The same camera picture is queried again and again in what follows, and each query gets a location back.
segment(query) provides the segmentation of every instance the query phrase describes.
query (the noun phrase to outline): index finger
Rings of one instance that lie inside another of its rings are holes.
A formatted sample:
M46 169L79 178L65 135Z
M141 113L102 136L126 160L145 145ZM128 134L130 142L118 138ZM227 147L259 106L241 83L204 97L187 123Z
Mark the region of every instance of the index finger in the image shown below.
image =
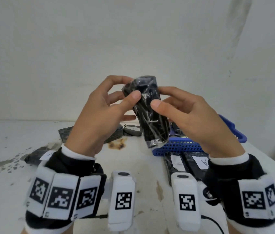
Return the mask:
M191 94L187 91L181 90L177 87L172 87L172 86L164 86L163 87L163 86L161 86L158 88L159 88L160 94L169 95L169 96L172 96L172 97L174 97L178 100L181 100L181 101L189 100L192 102L197 102L200 97L198 95Z
M97 87L99 91L108 92L114 85L116 84L128 84L132 82L131 77L127 77L124 75L109 75L104 79L103 82Z

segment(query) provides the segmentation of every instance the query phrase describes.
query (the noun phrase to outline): person's right hand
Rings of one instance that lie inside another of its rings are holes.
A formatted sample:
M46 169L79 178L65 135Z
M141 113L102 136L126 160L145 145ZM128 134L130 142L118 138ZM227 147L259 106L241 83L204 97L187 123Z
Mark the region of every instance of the person's right hand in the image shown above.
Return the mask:
M237 138L203 97L176 87L159 87L167 99L151 102L153 110L174 121L211 157L237 157L245 153Z

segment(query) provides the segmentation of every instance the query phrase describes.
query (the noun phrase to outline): table surface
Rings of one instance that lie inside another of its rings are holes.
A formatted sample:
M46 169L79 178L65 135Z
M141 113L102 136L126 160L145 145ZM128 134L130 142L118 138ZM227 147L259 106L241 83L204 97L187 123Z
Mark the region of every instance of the table surface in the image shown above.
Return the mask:
M24 197L36 167L25 164L26 154L41 146L59 147L58 130L73 126L74 122L0 120L0 233L18 234L24 226ZM183 232L176 226L172 188L168 184L162 157L155 157L147 149L142 137L128 137L121 150L103 146L96 155L97 162L107 177L113 170L129 170L137 180L135 215L132 227L120 233ZM243 144L248 153L255 155L275 179L275 162L250 143ZM200 203L201 214L216 220L227 231L222 208ZM98 215L107 213L107 203L101 202ZM110 233L107 219L81 219L75 222L74 234ZM216 225L202 220L198 233L220 233Z

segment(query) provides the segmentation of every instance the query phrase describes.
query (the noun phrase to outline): qr code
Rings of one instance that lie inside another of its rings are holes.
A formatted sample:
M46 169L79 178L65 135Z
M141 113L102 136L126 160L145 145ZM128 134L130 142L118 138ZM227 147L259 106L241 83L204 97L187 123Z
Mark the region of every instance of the qr code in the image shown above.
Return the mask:
M117 193L116 209L130 209L132 192Z
M48 203L49 208L69 209L73 189L53 186Z
M265 188L265 192L267 195L267 201L270 207L275 204L275 185L272 184Z
M93 205L95 203L96 191L97 187L80 190L76 209Z
M179 206L181 210L196 211L195 196L179 194Z
M34 185L31 189L29 197L33 200L43 204L44 198L46 197L46 191L49 187L49 183L36 177Z
M243 203L245 208L266 209L264 193L259 191L243 191Z

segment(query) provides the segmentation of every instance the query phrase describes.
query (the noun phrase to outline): paper label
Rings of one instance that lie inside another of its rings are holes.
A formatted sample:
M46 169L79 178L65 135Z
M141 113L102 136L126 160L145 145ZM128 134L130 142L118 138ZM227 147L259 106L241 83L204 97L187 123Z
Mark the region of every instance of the paper label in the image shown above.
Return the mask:
M56 152L56 150L51 149L48 152L46 152L44 155L41 156L40 160L49 160L49 158L52 156L52 154L54 154Z
M132 126L126 126L126 129L135 130L135 131L141 131L138 127L132 127Z
M186 172L185 167L182 163L181 157L178 155L171 155L171 162L173 167L180 171L180 172Z
M193 156L193 159L195 160L195 162L197 163L198 167L200 169L208 169L209 168L209 164L208 164L208 157L196 157Z

